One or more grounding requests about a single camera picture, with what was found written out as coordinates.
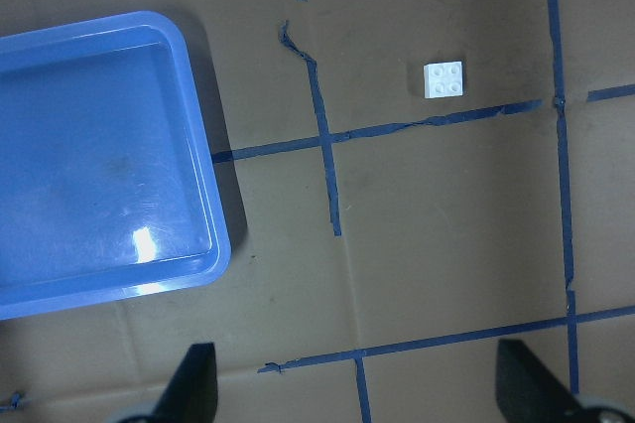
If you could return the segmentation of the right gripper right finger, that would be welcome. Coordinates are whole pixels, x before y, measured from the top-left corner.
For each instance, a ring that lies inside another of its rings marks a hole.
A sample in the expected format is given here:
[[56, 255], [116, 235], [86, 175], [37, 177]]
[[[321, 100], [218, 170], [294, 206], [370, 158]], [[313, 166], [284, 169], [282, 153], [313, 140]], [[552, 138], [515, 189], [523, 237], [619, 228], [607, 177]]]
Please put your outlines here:
[[582, 406], [521, 340], [501, 339], [496, 403], [506, 422], [570, 422]]

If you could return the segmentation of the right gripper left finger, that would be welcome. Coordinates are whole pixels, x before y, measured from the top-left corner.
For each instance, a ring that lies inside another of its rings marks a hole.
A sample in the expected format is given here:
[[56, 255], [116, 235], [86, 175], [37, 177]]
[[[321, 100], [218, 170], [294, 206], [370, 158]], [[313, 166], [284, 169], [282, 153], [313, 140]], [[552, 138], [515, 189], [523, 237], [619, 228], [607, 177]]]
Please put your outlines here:
[[159, 422], [213, 422], [218, 406], [214, 343], [193, 344], [151, 415]]

